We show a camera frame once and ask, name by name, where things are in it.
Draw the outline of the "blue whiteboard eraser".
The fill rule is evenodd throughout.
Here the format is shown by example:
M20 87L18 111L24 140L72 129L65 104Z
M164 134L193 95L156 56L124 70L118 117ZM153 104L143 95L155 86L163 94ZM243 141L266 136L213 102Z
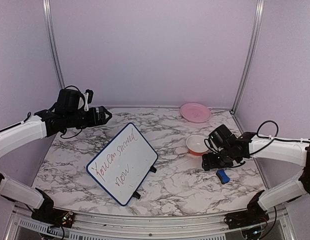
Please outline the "blue whiteboard eraser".
M230 178L227 176L224 169L219 169L216 172L216 176L218 177L222 185L230 182Z

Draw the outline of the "small blue-framed whiteboard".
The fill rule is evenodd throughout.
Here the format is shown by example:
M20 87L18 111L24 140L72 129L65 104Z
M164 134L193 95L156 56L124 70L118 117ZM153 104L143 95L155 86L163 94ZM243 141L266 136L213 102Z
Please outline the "small blue-framed whiteboard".
M139 199L138 188L155 173L159 155L133 123L128 123L86 165L86 172L120 206Z

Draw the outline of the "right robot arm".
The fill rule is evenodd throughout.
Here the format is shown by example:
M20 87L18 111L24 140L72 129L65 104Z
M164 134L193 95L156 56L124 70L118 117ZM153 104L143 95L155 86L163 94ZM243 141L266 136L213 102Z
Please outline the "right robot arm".
M223 169L244 165L250 158L276 160L298 165L302 170L290 179L257 193L247 204L242 219L253 224L263 212L281 203L310 195L310 138L279 138L256 132L232 133L224 124L213 130L203 143L209 153L202 157L204 170Z

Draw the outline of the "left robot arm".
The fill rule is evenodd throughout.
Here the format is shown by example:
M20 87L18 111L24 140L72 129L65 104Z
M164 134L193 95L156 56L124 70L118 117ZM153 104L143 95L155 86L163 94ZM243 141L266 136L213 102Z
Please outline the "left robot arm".
M108 123L112 114L104 107L90 107L94 92L81 92L70 85L59 91L57 101L49 109L29 113L25 120L0 130L0 158L36 140L60 133L64 136L68 129L84 130ZM58 219L58 211L53 200L42 190L29 187L0 172L0 196L33 209L48 223Z

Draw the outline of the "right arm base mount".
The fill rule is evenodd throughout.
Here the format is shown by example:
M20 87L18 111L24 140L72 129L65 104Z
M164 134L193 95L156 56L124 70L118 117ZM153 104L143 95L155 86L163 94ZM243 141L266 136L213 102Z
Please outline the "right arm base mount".
M248 210L236 211L227 213L224 216L224 223L227 224L230 230L248 227L260 223L266 223L270 217L266 211L260 213Z

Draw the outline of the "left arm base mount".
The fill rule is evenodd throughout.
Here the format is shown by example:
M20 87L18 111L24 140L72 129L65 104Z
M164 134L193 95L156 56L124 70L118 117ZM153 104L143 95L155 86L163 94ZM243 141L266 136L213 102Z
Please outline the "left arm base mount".
M53 226L62 226L71 228L74 222L75 214L72 211L53 209L49 213L40 213L39 209L35 209L31 214L31 218L40 222L51 224Z

